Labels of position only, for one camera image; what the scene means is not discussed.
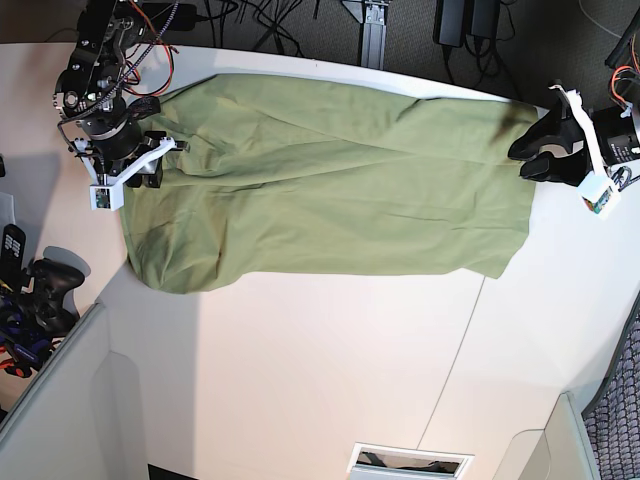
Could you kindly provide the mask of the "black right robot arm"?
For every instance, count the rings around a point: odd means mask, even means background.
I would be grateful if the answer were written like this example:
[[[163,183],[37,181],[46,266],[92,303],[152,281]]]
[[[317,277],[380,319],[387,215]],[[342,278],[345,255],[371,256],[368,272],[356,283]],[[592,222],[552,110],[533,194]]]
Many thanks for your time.
[[[187,147],[141,125],[160,113],[160,97],[171,83],[146,93],[138,89],[139,66],[154,48],[166,54],[170,67],[175,65],[164,35],[175,29],[179,10],[178,2],[90,1],[79,17],[77,42],[58,77],[53,105],[60,115],[58,131],[75,125],[83,132],[64,141],[99,190],[116,184],[157,188],[165,153]]]

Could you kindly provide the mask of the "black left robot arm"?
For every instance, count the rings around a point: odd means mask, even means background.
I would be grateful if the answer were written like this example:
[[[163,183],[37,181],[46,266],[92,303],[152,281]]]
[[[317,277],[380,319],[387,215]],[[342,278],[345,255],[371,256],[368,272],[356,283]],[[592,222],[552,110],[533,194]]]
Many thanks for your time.
[[[608,94],[613,106],[587,112],[594,125],[604,169],[620,190],[639,182],[630,164],[639,159],[639,20],[634,19],[611,51]],[[518,138],[508,158],[522,163],[519,175],[534,182],[576,187],[594,170],[584,131],[559,82],[549,85],[557,101]]]

